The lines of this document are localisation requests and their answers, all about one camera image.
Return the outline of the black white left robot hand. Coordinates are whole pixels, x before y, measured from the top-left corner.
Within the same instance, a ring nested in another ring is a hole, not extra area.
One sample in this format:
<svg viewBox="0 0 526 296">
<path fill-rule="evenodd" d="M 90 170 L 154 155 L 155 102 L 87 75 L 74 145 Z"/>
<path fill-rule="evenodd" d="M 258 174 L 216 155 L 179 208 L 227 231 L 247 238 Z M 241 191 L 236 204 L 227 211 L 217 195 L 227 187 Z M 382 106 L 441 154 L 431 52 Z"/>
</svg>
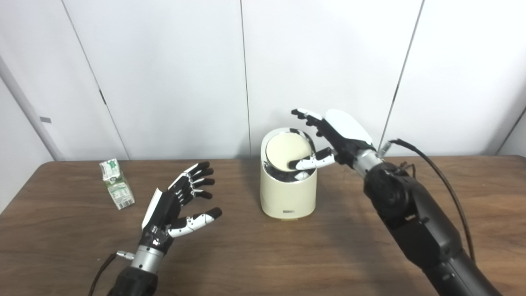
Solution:
<svg viewBox="0 0 526 296">
<path fill-rule="evenodd" d="M 165 191 L 157 188 L 141 224 L 139 245 L 166 255 L 175 238 L 218 219 L 222 215 L 219 207 L 189 217 L 180 215 L 182 208 L 196 197 L 207 200 L 213 197 L 212 193 L 201 189 L 215 183 L 208 178 L 213 172 L 209 162 L 200 162 L 180 173 Z"/>
</svg>

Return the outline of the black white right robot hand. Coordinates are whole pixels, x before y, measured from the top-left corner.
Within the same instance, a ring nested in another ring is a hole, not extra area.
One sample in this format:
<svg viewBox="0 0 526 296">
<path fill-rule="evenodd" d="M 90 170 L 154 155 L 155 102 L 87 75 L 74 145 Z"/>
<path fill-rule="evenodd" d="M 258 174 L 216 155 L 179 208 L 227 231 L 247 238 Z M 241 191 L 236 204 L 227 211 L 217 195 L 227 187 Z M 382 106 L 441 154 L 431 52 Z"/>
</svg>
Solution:
<svg viewBox="0 0 526 296">
<path fill-rule="evenodd" d="M 316 135 L 324 137 L 331 146 L 310 157 L 289 161 L 287 167 L 290 170 L 311 170 L 334 163 L 352 167 L 361 151 L 376 150 L 365 128 L 344 111 L 329 109 L 321 116 L 308 109 L 298 108 L 293 109 L 291 114 L 306 120 L 307 126 L 314 126 L 317 129 Z"/>
</svg>

